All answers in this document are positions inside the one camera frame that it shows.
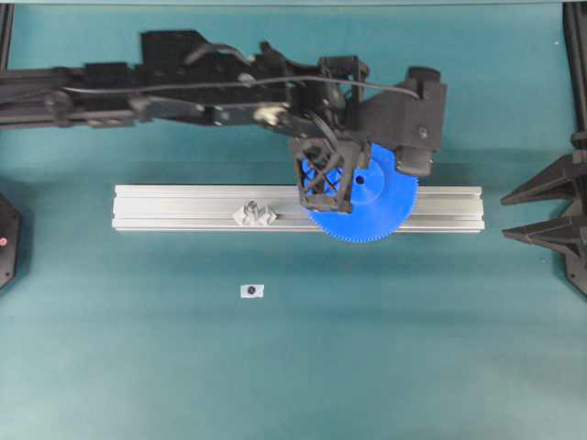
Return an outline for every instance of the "blue gear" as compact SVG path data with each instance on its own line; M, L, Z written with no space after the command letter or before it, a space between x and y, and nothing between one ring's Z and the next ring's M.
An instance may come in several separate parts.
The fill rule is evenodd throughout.
M333 170L327 177L337 182L339 175L339 170ZM314 223L334 238L354 243L376 241L405 222L414 208L417 191L417 177L397 172L394 154L371 144L369 168L357 169L353 176L352 213L307 212Z

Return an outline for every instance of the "aluminum rail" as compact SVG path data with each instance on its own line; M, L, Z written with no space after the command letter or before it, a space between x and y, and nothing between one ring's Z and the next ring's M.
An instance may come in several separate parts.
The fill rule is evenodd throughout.
M240 225L250 202L275 214L268 225ZM117 185L112 226L118 231L319 232L299 204L295 186ZM398 232L478 233L482 188L424 186Z

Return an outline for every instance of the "metal screw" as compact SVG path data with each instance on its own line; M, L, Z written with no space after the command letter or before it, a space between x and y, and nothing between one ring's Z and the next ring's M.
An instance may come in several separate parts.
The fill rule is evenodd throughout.
M428 137L428 129L425 126L419 126L418 127L418 135L422 139L426 139Z

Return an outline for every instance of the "green cloth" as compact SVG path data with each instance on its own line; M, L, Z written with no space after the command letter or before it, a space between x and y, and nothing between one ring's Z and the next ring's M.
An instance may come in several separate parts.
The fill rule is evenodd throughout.
M18 6L11 68L139 61L143 30L245 53L358 54L374 82L442 71L426 185L481 185L480 235L117 233L117 183L289 184L286 138L156 122L0 134L25 218L0 294L1 440L547 440L587 432L587 303L502 207L574 129L560 5ZM239 286L265 285L243 301Z

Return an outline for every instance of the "robotic arm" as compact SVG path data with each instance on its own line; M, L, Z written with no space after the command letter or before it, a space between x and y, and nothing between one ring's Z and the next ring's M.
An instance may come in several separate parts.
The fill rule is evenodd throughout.
M371 84L356 56L303 65L263 42L245 58L193 30L145 32L141 47L136 66L0 73L0 128L255 124L291 138L300 203L320 212L352 212L353 175L369 167L373 145L392 151L402 174L431 172L446 95L437 71L410 68L395 86ZM366 89L378 93L364 99Z

